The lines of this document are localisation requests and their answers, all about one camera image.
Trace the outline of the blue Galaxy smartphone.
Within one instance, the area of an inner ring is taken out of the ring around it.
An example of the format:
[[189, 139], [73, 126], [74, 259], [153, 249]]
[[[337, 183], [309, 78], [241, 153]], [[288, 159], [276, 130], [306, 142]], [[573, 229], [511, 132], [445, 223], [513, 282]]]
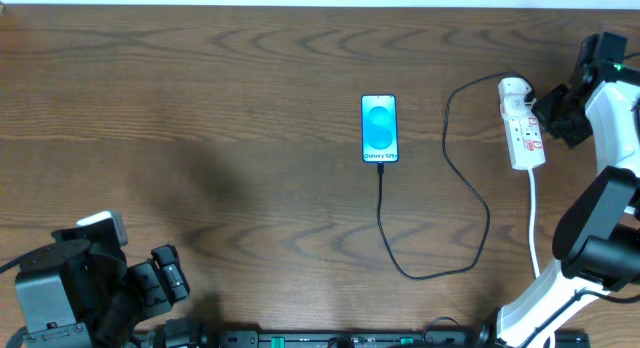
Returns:
[[368, 94], [361, 97], [360, 103], [363, 161], [396, 163], [399, 160], [396, 97]]

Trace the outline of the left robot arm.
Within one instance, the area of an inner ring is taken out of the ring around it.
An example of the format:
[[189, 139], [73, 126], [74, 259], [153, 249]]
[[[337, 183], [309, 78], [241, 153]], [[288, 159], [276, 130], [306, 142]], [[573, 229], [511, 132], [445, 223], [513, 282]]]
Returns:
[[89, 227], [52, 233], [55, 242], [29, 252], [15, 286], [27, 347], [138, 346], [135, 327], [172, 310], [190, 287], [172, 245], [130, 266], [125, 240]]

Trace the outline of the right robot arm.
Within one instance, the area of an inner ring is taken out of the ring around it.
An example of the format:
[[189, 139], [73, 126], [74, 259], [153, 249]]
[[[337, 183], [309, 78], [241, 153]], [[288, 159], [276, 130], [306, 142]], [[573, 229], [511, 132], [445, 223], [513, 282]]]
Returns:
[[639, 72], [625, 65], [625, 37], [587, 37], [568, 84], [541, 99], [523, 78], [498, 85], [511, 164], [531, 173], [544, 161], [541, 134], [574, 148], [593, 138], [597, 176], [560, 219], [553, 257], [534, 282], [499, 308], [479, 347], [560, 345], [556, 331], [580, 309], [639, 281], [639, 231], [621, 224], [639, 214]]

